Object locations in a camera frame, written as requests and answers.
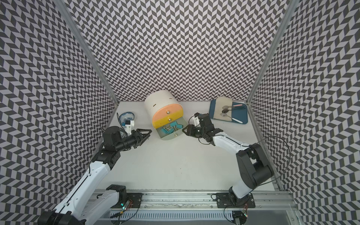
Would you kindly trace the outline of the grey green bottom drawer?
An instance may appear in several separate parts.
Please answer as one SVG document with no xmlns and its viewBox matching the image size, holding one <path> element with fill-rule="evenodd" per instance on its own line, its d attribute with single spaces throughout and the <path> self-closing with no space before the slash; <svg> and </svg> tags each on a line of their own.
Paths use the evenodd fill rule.
<svg viewBox="0 0 360 225">
<path fill-rule="evenodd" d="M 170 132 L 168 132 L 167 134 L 165 134 L 161 131 L 162 128 L 170 127 L 170 123 L 172 123 L 172 122 L 156 129 L 161 140 L 168 141 L 168 140 L 179 137 L 183 133 L 182 129 L 188 125 L 187 121 L 183 117 L 175 120 L 174 122 L 177 122 L 180 125 L 180 127 L 179 127 L 180 130 L 174 131 L 174 129 L 171 127 L 172 130 Z"/>
</svg>

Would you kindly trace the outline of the cream round drawer cabinet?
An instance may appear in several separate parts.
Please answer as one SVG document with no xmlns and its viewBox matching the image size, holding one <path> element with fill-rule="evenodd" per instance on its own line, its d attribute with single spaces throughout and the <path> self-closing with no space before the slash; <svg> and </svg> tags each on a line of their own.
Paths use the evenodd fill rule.
<svg viewBox="0 0 360 225">
<path fill-rule="evenodd" d="M 169 104 L 175 103 L 179 104 L 175 97 L 167 90 L 161 90 L 152 93 L 146 98 L 144 102 L 146 111 L 151 118 L 151 122 L 153 115 L 157 110 Z"/>
</svg>

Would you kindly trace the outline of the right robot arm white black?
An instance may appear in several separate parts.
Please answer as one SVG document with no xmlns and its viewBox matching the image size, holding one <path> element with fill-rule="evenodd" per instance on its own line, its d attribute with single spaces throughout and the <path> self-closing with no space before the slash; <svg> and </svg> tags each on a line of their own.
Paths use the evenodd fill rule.
<svg viewBox="0 0 360 225">
<path fill-rule="evenodd" d="M 229 188 L 231 206 L 245 206 L 253 198 L 251 192 L 274 176 L 274 170 L 260 144 L 247 144 L 214 127 L 209 114 L 194 114 L 194 124 L 182 129 L 189 137 L 204 139 L 208 144 L 226 150 L 236 157 L 241 179 Z"/>
</svg>

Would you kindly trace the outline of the yellow drawer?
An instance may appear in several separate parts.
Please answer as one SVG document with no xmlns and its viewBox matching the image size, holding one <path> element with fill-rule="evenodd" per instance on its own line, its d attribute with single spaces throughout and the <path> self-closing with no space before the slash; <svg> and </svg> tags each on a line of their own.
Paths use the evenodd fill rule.
<svg viewBox="0 0 360 225">
<path fill-rule="evenodd" d="M 167 117 L 167 118 L 163 118 L 163 119 L 158 120 L 158 121 L 153 121 L 153 120 L 152 120 L 152 125 L 153 125 L 153 127 L 154 127 L 155 129 L 157 129 L 157 128 L 160 128 L 160 127 L 162 127 L 162 126 L 164 126 L 164 125 L 169 124 L 170 122 L 174 122 L 175 120 L 177 120 L 177 119 L 172 119 L 172 118 L 169 116 L 169 117 Z"/>
</svg>

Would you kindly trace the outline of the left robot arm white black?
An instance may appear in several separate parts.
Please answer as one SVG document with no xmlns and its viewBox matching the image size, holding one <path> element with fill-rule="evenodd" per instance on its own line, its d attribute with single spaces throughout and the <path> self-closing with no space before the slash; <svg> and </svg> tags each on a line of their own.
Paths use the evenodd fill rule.
<svg viewBox="0 0 360 225">
<path fill-rule="evenodd" d="M 113 169 L 121 152 L 141 146 L 151 135 L 150 129 L 132 130 L 122 137 L 122 129 L 108 127 L 103 133 L 102 149 L 98 150 L 80 181 L 51 211 L 45 211 L 37 220 L 39 225 L 93 225 L 111 207 L 127 201 L 121 197 L 121 187 L 106 190 L 99 199 L 87 206 L 97 186 Z"/>
</svg>

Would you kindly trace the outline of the orange pink top drawer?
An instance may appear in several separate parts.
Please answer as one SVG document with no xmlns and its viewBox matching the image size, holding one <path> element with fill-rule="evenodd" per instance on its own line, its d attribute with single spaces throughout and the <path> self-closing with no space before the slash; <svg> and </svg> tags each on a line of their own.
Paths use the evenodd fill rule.
<svg viewBox="0 0 360 225">
<path fill-rule="evenodd" d="M 158 121 L 161 120 L 163 118 L 167 118 L 167 117 L 171 117 L 172 119 L 178 119 L 180 117 L 182 117 L 184 114 L 183 112 L 183 107 L 180 104 L 169 104 L 167 106 L 164 106 L 162 108 L 160 108 L 159 110 L 157 110 L 154 115 L 152 120 Z"/>
</svg>

